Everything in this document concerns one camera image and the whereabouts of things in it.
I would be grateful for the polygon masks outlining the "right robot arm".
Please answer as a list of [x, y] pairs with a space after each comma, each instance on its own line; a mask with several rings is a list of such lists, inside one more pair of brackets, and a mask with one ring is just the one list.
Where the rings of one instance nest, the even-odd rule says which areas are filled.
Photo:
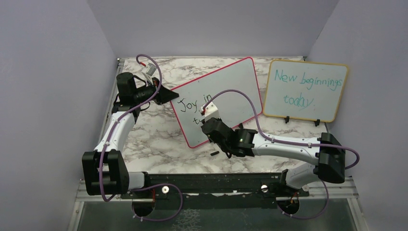
[[345, 181], [345, 152], [332, 142], [333, 135], [299, 139], [270, 134], [262, 136], [254, 129], [228, 127], [221, 119], [202, 121], [201, 130], [228, 158], [232, 156], [277, 156], [303, 161], [304, 164], [282, 171], [276, 186], [268, 192], [276, 197], [292, 196], [305, 185], [316, 181], [341, 184]]

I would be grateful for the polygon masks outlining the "red framed whiteboard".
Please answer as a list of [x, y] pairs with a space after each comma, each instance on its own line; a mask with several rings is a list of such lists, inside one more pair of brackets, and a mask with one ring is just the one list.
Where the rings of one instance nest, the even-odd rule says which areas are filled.
[[201, 130], [200, 110], [218, 93], [221, 95], [212, 102], [218, 108], [222, 121], [230, 128], [262, 113], [255, 63], [251, 57], [174, 87], [172, 91], [179, 94], [170, 103], [189, 148], [208, 142]]

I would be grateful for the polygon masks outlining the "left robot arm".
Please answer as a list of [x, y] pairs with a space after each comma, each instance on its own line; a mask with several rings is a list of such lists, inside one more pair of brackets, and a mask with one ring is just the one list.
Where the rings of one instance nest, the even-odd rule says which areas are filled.
[[142, 73], [143, 86], [137, 87], [141, 78], [124, 72], [116, 77], [117, 99], [113, 103], [108, 129], [99, 144], [84, 152], [82, 167], [88, 195], [99, 195], [104, 202], [116, 196], [135, 193], [146, 197], [154, 192], [147, 172], [129, 172], [122, 156], [125, 141], [136, 124], [144, 104], [162, 105], [179, 97], [179, 94], [161, 85], [162, 81]]

